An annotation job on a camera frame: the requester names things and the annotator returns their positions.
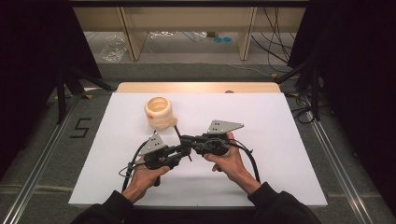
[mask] floor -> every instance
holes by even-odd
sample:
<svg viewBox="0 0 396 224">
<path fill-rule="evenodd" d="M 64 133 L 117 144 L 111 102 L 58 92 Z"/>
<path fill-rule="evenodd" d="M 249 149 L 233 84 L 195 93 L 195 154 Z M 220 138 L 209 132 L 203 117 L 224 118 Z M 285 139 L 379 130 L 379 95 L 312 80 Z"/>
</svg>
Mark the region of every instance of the floor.
<svg viewBox="0 0 396 224">
<path fill-rule="evenodd" d="M 156 64 L 156 66 L 158 64 L 192 64 L 196 67 L 210 64 L 221 65 L 231 69 L 236 74 L 251 72 L 266 77 L 268 80 L 271 80 L 273 76 L 281 76 L 282 72 L 290 70 L 282 60 L 287 60 L 284 49 L 290 52 L 289 48 L 292 47 L 295 37 L 295 34 L 281 34 L 283 45 L 289 47 L 281 48 L 265 39 L 265 37 L 271 39 L 273 34 L 254 34 L 255 39 L 263 47 L 267 49 L 271 47 L 270 50 L 277 57 L 269 56 L 262 47 L 252 41 L 247 60 L 241 61 L 235 44 L 236 36 L 234 33 L 218 33 L 221 42 L 214 41 L 213 37 L 201 37 L 186 32 L 172 33 L 171 36 L 157 35 L 155 38 L 151 38 L 151 35 L 148 35 L 146 45 L 138 61 L 132 62 L 129 59 L 128 52 L 125 52 L 118 63 L 125 66 L 133 64 L 145 69 L 153 66 L 153 64 Z M 103 59 L 101 55 L 102 50 L 108 45 L 112 37 L 123 38 L 123 35 L 120 33 L 87 32 L 85 36 L 101 69 L 103 79 L 114 86 L 117 86 L 121 80 L 127 79 L 122 74 L 114 75 L 114 73 L 108 71 L 107 69 L 111 66 L 107 65 L 114 63 Z M 224 39 L 227 40 L 225 37 L 231 38 L 231 41 L 224 41 Z M 274 38 L 274 42 L 279 43 L 279 40 Z M 281 90 L 283 92 L 293 92 L 295 80 L 296 77 L 289 79 L 281 85 Z M 90 83 L 83 82 L 83 85 L 86 88 L 94 88 Z M 55 147 L 50 153 L 46 169 L 38 177 L 35 190 L 26 207 L 22 208 L 23 213 L 18 219 L 19 223 L 68 223 L 81 212 L 78 208 L 68 205 L 67 202 L 110 99 L 109 92 L 94 89 L 87 89 L 87 91 L 89 97 L 67 99 L 67 103 L 74 106 L 71 109 L 69 108 L 73 111 L 70 115 L 70 121 L 64 125 L 59 140 L 54 143 Z M 296 98 L 290 97 L 287 99 L 290 110 L 301 106 L 301 101 L 296 100 Z M 353 156 L 353 149 L 348 143 L 342 127 L 337 122 L 337 118 L 328 107 L 320 112 L 320 122 L 303 124 L 296 120 L 308 156 L 329 203 L 327 207 L 312 208 L 314 213 L 322 223 L 396 223 L 396 219 L 365 173 L 359 159 Z M 48 110 L 42 115 L 42 120 L 37 123 L 36 132 L 32 133 L 29 142 L 26 143 L 25 150 L 20 152 L 12 166 L 9 167 L 7 174 L 0 181 L 1 220 L 6 218 L 7 210 L 11 208 L 23 184 L 29 179 L 29 175 L 40 159 L 42 151 L 44 148 L 48 148 L 49 139 L 51 139 L 52 133 L 56 132 L 57 115 L 56 94 L 53 93 L 49 98 Z M 81 134 L 81 131 L 75 130 L 76 122 L 81 118 L 92 120 L 87 123 L 90 131 L 87 132 L 85 138 L 71 138 L 72 135 Z M 302 121 L 309 120 L 309 114 L 303 114 L 300 119 Z M 326 134 L 326 138 L 320 140 L 319 136 L 323 134 Z M 337 169 L 334 169 L 332 161 L 334 157 L 332 155 L 336 156 L 344 172 L 340 173 Z M 346 180 L 351 186 L 340 183 L 340 180 Z M 351 194 L 345 189 L 346 186 L 349 189 L 354 189 L 356 194 L 350 196 Z M 362 204 L 367 210 L 366 217 L 361 217 L 359 212 L 356 212 L 356 209 L 360 209 L 353 204 L 356 199 L 363 202 Z"/>
</svg>

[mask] white board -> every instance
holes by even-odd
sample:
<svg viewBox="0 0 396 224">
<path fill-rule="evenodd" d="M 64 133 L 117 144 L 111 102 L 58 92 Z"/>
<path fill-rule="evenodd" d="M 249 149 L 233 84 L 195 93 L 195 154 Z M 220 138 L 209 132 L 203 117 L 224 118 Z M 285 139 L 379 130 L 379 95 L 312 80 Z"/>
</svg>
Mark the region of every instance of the white board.
<svg viewBox="0 0 396 224">
<path fill-rule="evenodd" d="M 213 119 L 240 122 L 233 131 L 236 140 L 253 149 L 262 182 L 277 192 L 285 190 L 301 203 L 327 205 L 306 154 L 283 93 L 113 93 L 91 151 L 69 203 L 86 206 L 103 203 L 124 178 L 119 171 L 132 160 L 138 147 L 153 133 L 144 106 L 155 96 L 171 102 L 181 134 L 206 133 Z M 166 145 L 179 144 L 174 129 L 159 131 Z M 247 169 L 250 160 L 241 151 Z M 172 207 L 253 206 L 247 195 L 226 174 L 212 172 L 212 162 L 194 151 L 192 162 L 183 158 L 179 166 L 162 177 L 135 205 Z"/>
</svg>

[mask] triangular metal plate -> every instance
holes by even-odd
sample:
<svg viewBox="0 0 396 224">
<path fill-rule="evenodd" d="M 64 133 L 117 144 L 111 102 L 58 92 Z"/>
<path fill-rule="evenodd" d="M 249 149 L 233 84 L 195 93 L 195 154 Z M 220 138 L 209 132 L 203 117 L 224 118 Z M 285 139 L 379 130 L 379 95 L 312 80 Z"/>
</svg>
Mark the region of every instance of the triangular metal plate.
<svg viewBox="0 0 396 224">
<path fill-rule="evenodd" d="M 157 151 L 163 147 L 167 147 L 167 145 L 163 142 L 160 135 L 158 133 L 153 134 L 147 143 L 140 150 L 139 156 L 144 156 L 150 152 Z"/>
<path fill-rule="evenodd" d="M 219 134 L 227 133 L 236 129 L 243 128 L 245 125 L 243 123 L 235 123 L 229 121 L 223 121 L 214 119 L 207 130 L 208 134 Z"/>
</svg>

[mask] black sweatshirt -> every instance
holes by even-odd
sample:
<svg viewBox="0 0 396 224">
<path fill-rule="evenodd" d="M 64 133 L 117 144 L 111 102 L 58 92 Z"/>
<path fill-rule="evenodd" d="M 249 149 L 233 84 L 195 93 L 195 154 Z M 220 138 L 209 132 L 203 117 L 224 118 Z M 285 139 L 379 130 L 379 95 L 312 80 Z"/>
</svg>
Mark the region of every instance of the black sweatshirt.
<svg viewBox="0 0 396 224">
<path fill-rule="evenodd" d="M 310 223 L 320 223 L 317 217 L 312 213 L 312 211 L 306 207 L 304 204 L 300 203 L 291 194 L 282 191 L 276 193 L 267 182 L 263 183 L 259 189 L 257 189 L 253 194 L 247 196 L 247 198 L 253 202 L 256 207 L 254 215 L 251 214 L 250 219 L 254 219 L 255 223 L 292 223 L 292 224 L 310 224 Z M 120 193 L 113 191 L 111 196 L 103 204 L 94 204 L 86 211 L 82 212 L 73 220 L 73 224 L 102 224 L 102 223 L 157 223 L 151 218 L 156 217 L 159 223 L 230 223 L 230 219 L 227 220 L 228 215 L 222 215 L 224 219 L 219 219 L 217 221 L 211 216 L 205 215 L 206 221 L 192 220 L 191 217 L 179 217 L 169 220 L 165 220 L 166 216 L 161 215 L 151 215 L 145 217 L 138 217 L 137 214 L 141 214 L 142 210 L 136 213 L 134 210 L 134 205 L 130 203 L 125 197 Z M 164 214 L 169 214 L 171 211 L 163 211 Z M 229 210 L 228 213 L 235 214 L 234 210 Z M 248 218 L 243 219 L 243 223 L 249 223 Z M 237 218 L 234 218 L 232 223 L 240 223 Z"/>
</svg>

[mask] person's right hand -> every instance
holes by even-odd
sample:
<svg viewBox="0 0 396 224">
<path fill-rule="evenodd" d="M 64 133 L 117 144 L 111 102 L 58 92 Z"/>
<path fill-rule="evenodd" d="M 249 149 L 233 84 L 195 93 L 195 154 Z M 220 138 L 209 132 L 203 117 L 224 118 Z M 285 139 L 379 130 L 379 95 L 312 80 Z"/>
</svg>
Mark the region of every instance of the person's right hand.
<svg viewBox="0 0 396 224">
<path fill-rule="evenodd" d="M 227 133 L 227 137 L 232 143 L 234 143 L 232 133 Z M 212 168 L 213 172 L 220 168 L 230 180 L 235 182 L 248 195 L 256 191 L 256 189 L 258 189 L 261 185 L 245 168 L 244 163 L 242 162 L 241 154 L 239 153 L 239 149 L 237 147 L 230 147 L 227 153 L 222 156 L 206 153 L 204 158 L 207 161 L 213 161 L 215 163 Z"/>
</svg>

